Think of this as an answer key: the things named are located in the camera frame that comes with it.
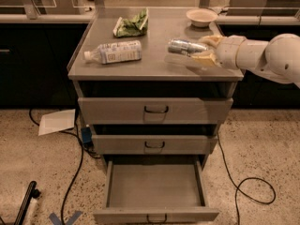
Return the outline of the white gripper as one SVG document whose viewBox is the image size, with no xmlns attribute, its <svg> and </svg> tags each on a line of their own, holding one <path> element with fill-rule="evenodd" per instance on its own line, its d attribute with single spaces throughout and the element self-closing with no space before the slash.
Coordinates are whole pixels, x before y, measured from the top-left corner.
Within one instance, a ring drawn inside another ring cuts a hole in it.
<svg viewBox="0 0 300 225">
<path fill-rule="evenodd" d="M 191 58 L 203 66 L 217 67 L 221 65 L 226 69 L 238 69 L 236 57 L 241 44 L 246 40 L 242 36 L 222 35 L 205 36 L 199 39 L 199 42 L 216 48 L 216 54 L 213 52 L 197 52 L 191 55 Z"/>
</svg>

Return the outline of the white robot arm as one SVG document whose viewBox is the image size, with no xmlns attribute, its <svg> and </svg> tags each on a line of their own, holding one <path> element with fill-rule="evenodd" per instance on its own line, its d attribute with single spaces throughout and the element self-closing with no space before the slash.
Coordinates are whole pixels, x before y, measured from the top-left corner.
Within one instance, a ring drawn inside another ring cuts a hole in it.
<svg viewBox="0 0 300 225">
<path fill-rule="evenodd" d="M 207 46 L 191 57 L 207 66 L 243 69 L 276 83 L 293 83 L 300 88 L 300 37 L 281 34 L 270 41 L 244 36 L 207 36 L 199 41 Z"/>
</svg>

